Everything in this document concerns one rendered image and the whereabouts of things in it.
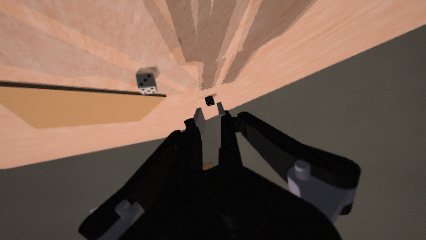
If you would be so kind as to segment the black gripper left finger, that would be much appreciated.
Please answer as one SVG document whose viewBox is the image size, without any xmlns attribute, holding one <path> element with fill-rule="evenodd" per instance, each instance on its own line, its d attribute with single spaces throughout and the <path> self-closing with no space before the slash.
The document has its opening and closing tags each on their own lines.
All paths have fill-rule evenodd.
<svg viewBox="0 0 426 240">
<path fill-rule="evenodd" d="M 159 240 L 176 240 L 187 223 L 191 172 L 203 170 L 205 122 L 197 108 L 194 117 L 184 121 L 186 130 L 173 131 L 124 186 L 81 223 L 78 233 L 87 240 L 117 240 L 155 201 L 149 229 Z"/>
</svg>

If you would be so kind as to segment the tan square mat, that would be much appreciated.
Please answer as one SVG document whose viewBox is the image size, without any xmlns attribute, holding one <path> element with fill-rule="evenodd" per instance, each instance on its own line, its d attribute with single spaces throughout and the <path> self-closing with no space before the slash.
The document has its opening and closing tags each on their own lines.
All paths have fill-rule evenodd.
<svg viewBox="0 0 426 240">
<path fill-rule="evenodd" d="M 0 103 L 35 129 L 141 121 L 166 95 L 0 82 Z"/>
</svg>

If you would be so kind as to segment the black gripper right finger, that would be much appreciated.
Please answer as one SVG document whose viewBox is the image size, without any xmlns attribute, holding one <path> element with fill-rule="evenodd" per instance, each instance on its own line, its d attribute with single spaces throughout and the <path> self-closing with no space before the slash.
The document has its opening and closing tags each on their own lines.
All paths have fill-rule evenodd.
<svg viewBox="0 0 426 240">
<path fill-rule="evenodd" d="M 236 132 L 288 183 L 290 191 L 317 207 L 335 223 L 351 212 L 361 168 L 354 161 L 293 139 L 248 112 L 231 117 L 217 103 L 221 120 L 216 207 L 231 230 L 245 229 L 253 209 Z M 238 146 L 238 147 L 237 147 Z"/>
</svg>

